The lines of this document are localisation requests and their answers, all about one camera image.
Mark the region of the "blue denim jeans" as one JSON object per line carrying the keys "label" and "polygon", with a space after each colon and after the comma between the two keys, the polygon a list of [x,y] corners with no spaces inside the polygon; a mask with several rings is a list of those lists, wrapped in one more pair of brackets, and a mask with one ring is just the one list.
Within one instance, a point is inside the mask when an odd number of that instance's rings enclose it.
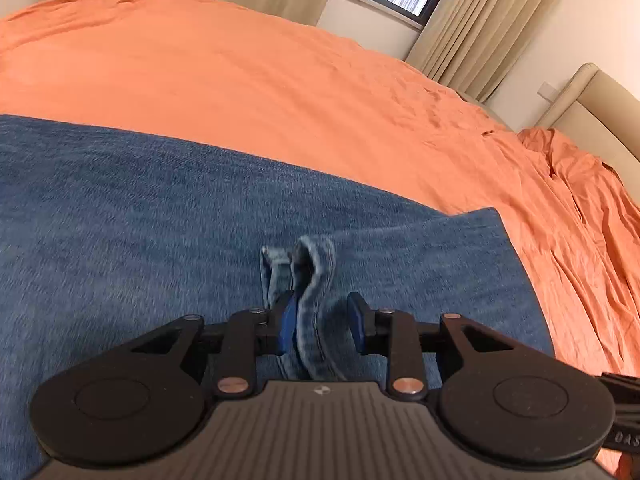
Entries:
{"label": "blue denim jeans", "polygon": [[174,318],[207,322],[299,294],[268,379],[381,380],[346,298],[434,322],[446,312],[553,350],[498,212],[442,212],[367,185],[204,144],[1,119],[1,474],[42,464],[37,387]]}

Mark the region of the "beige nightstand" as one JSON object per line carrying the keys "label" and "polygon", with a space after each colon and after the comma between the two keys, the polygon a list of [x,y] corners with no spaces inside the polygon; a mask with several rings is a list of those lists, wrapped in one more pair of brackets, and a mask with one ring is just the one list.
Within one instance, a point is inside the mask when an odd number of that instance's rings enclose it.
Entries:
{"label": "beige nightstand", "polygon": [[462,102],[462,114],[471,125],[480,128],[483,132],[512,132],[512,128],[487,104],[472,98],[463,91],[457,90],[456,93]]}

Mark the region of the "orange bed sheet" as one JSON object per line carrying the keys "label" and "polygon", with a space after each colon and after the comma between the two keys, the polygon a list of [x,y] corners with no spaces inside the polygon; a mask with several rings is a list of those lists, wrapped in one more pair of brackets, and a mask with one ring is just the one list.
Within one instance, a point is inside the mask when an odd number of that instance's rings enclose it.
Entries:
{"label": "orange bed sheet", "polygon": [[561,359],[638,373],[639,202],[565,126],[511,132],[396,58],[218,0],[2,18],[1,109],[231,148],[446,214],[493,206]]}

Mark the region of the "beige upholstered headboard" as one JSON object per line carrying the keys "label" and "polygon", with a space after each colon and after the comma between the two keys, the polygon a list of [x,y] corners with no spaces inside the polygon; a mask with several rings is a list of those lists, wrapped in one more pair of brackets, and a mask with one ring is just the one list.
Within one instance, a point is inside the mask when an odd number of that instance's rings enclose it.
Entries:
{"label": "beige upholstered headboard", "polygon": [[596,64],[586,63],[556,96],[537,126],[556,129],[600,157],[639,196],[640,103]]}

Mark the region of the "beige right curtain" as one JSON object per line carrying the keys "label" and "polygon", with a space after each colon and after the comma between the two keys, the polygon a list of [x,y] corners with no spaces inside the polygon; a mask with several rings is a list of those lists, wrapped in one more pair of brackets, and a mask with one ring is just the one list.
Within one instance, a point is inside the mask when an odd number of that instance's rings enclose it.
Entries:
{"label": "beige right curtain", "polygon": [[560,0],[439,0],[406,62],[486,101]]}

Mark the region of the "white wall socket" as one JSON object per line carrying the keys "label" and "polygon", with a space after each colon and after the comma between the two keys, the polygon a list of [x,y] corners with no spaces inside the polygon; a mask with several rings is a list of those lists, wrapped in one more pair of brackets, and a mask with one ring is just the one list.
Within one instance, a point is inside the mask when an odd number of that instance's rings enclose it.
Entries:
{"label": "white wall socket", "polygon": [[547,81],[544,81],[537,90],[538,96],[545,101],[552,103],[556,100],[559,95],[559,90],[555,89],[551,84]]}

